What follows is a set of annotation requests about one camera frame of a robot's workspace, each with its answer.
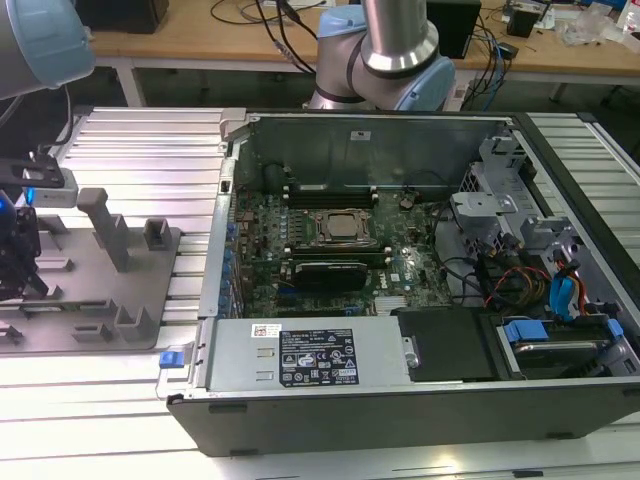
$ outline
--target black box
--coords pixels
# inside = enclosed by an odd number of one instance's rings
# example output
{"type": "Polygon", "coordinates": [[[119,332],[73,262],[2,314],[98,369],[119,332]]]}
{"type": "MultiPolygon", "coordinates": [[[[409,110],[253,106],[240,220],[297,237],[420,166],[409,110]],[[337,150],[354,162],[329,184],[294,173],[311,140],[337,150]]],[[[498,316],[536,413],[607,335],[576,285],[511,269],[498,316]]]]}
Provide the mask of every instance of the black box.
{"type": "Polygon", "coordinates": [[[507,24],[507,34],[514,37],[529,38],[533,26],[540,19],[540,12],[529,9],[514,8],[507,24]]]}
{"type": "Polygon", "coordinates": [[[92,30],[154,33],[162,22],[169,0],[77,0],[82,23],[92,30]]]}
{"type": "Polygon", "coordinates": [[[480,0],[427,2],[427,18],[438,29],[441,55],[449,58],[464,58],[467,55],[481,7],[480,0]]]}

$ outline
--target warning label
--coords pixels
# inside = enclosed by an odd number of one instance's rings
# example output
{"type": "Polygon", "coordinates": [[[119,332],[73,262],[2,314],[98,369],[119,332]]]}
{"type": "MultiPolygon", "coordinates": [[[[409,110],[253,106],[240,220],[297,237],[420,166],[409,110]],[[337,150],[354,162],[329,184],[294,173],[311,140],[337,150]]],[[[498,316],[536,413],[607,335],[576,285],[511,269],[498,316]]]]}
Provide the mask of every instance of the warning label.
{"type": "Polygon", "coordinates": [[[280,332],[280,383],[285,387],[357,385],[353,331],[280,332]]]}

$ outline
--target blue cable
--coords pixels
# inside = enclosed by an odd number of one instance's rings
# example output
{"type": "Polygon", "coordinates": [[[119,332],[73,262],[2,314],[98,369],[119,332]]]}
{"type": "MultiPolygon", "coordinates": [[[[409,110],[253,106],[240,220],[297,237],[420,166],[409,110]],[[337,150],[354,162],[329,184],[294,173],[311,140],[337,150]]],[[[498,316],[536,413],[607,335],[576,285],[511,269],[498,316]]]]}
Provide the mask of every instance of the blue cable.
{"type": "Polygon", "coordinates": [[[491,102],[493,102],[493,99],[496,97],[496,94],[498,93],[498,89],[500,88],[500,82],[502,80],[502,53],[500,52],[500,47],[498,47],[498,43],[495,40],[491,40],[491,42],[493,43],[493,48],[495,48],[496,50],[496,56],[498,57],[496,59],[496,65],[497,65],[497,70],[500,72],[498,74],[498,78],[496,79],[495,83],[493,84],[493,91],[491,92],[491,95],[489,95],[489,98],[487,99],[487,102],[484,104],[484,107],[482,107],[482,111],[486,112],[487,108],[489,108],[489,105],[491,105],[491,102]]]}

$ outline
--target electronic equipment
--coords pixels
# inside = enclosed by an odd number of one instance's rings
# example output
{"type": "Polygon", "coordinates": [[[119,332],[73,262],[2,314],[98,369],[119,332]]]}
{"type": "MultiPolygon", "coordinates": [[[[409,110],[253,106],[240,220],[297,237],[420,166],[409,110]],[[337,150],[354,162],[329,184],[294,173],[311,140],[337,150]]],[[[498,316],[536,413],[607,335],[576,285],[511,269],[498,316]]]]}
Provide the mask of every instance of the electronic equipment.
{"type": "Polygon", "coordinates": [[[507,35],[529,38],[533,26],[543,15],[543,10],[539,5],[529,3],[513,4],[509,23],[507,24],[507,35]]]}
{"type": "Polygon", "coordinates": [[[86,26],[127,33],[154,33],[168,8],[169,0],[76,0],[86,26]]]}
{"type": "Polygon", "coordinates": [[[482,8],[480,0],[430,0],[427,18],[440,34],[440,54],[464,58],[482,8]]]}
{"type": "Polygon", "coordinates": [[[529,117],[221,119],[167,399],[202,452],[575,438],[640,410],[640,273],[529,117]]]}

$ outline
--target blue clip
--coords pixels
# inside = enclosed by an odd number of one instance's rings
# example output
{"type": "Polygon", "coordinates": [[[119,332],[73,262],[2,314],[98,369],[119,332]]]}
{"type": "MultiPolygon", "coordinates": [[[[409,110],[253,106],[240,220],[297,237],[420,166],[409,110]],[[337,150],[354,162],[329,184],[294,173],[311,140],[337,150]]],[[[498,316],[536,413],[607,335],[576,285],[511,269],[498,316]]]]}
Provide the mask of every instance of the blue clip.
{"type": "Polygon", "coordinates": [[[184,352],[162,352],[160,354],[160,368],[183,368],[184,352]]]}
{"type": "Polygon", "coordinates": [[[565,322],[573,320],[569,315],[569,304],[573,298],[575,285],[569,277],[556,275],[549,289],[549,306],[551,311],[562,317],[565,322]]]}
{"type": "Polygon", "coordinates": [[[549,335],[541,320],[511,320],[504,326],[504,331],[507,334],[509,343],[549,340],[549,335]]]}
{"type": "Polygon", "coordinates": [[[607,320],[607,326],[609,327],[609,330],[611,331],[611,335],[613,335],[613,338],[617,339],[620,337],[624,337],[624,331],[620,326],[620,322],[618,322],[615,318],[610,318],[609,320],[607,320]]]}

